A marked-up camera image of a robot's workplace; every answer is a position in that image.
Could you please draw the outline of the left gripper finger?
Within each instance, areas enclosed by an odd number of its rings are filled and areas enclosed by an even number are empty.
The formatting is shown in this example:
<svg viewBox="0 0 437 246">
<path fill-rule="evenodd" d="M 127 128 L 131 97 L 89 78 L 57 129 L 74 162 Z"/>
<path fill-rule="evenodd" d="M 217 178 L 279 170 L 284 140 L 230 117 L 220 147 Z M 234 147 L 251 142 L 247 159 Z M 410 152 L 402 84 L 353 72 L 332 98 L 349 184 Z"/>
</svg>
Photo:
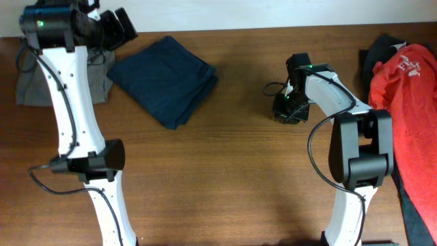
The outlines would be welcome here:
<svg viewBox="0 0 437 246">
<path fill-rule="evenodd" d="M 122 26 L 124 32 L 124 39 L 127 41 L 134 40 L 138 33 L 131 22 L 126 10 L 124 8 L 119 8 L 115 11 L 115 14 Z"/>
<path fill-rule="evenodd" d="M 124 40 L 124 30 L 115 14 L 107 10 L 100 15 L 103 44 L 120 44 Z"/>
</svg>

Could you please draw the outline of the navy blue shorts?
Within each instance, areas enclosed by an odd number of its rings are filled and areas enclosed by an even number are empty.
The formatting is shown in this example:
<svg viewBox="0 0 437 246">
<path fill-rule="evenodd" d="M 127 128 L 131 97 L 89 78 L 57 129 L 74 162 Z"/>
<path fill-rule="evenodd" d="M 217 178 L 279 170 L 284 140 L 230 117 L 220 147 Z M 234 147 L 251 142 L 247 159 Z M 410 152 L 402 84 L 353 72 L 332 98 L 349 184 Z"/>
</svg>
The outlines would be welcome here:
<svg viewBox="0 0 437 246">
<path fill-rule="evenodd" d="M 214 89 L 216 67 L 165 36 L 117 62 L 107 77 L 165 128 L 185 125 Z"/>
</svg>

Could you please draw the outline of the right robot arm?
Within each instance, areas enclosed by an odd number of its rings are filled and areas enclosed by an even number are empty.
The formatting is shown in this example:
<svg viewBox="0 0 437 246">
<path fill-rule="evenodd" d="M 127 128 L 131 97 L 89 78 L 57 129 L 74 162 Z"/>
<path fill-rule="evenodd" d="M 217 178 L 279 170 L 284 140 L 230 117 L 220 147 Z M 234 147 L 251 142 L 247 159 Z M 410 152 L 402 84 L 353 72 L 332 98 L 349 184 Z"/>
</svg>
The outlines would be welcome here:
<svg viewBox="0 0 437 246">
<path fill-rule="evenodd" d="M 328 64 L 289 64 L 287 72 L 286 82 L 274 95 L 276 121 L 306 122 L 312 104 L 326 116 L 307 140 L 313 169 L 336 190 L 333 213 L 320 244 L 362 245 L 369 203 L 393 171 L 391 115 L 361 102 Z M 329 122 L 333 128 L 328 151 L 330 176 L 326 177 L 315 162 L 312 142 L 317 130 Z"/>
</svg>

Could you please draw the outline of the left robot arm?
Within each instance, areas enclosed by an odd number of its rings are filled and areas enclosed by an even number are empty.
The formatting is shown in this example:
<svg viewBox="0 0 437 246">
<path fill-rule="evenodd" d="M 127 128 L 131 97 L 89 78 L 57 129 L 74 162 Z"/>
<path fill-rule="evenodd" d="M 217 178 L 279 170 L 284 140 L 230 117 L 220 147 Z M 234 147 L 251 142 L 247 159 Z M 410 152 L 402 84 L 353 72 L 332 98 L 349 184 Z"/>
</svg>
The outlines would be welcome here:
<svg viewBox="0 0 437 246">
<path fill-rule="evenodd" d="M 121 139 L 106 140 L 94 114 L 87 76 L 88 52 L 114 51 L 134 40 L 137 31 L 124 8 L 98 13 L 99 1 L 37 1 L 25 6 L 19 24 L 23 46 L 35 57 L 48 84 L 57 121 L 58 155 L 30 167 L 33 181 L 49 193 L 34 171 L 73 174 L 96 211 L 103 245 L 137 246 L 122 191 L 125 148 Z"/>
</svg>

